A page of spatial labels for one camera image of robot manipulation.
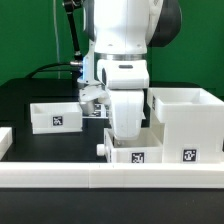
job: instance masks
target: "white bin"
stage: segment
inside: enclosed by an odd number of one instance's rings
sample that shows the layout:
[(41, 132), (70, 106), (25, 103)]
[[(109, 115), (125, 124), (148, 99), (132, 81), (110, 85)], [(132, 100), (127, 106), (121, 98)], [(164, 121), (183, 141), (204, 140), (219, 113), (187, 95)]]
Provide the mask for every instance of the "white bin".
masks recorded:
[(163, 162), (219, 163), (224, 102), (199, 88), (151, 88), (150, 129), (163, 144)]
[(0, 128), (0, 160), (12, 144), (12, 128)]
[(79, 103), (38, 103), (30, 105), (33, 134), (82, 131)]

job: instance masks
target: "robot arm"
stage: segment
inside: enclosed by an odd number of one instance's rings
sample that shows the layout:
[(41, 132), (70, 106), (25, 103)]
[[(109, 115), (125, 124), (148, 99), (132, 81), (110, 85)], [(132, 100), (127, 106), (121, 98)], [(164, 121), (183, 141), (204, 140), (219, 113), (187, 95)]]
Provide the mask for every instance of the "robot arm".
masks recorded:
[[(149, 87), (147, 45), (165, 46), (177, 35), (181, 24), (178, 2), (85, 0), (84, 15), (85, 32), (95, 43), (94, 78), (105, 86), (114, 136), (134, 140), (141, 129), (143, 89)], [(89, 95), (88, 87), (84, 91)]]

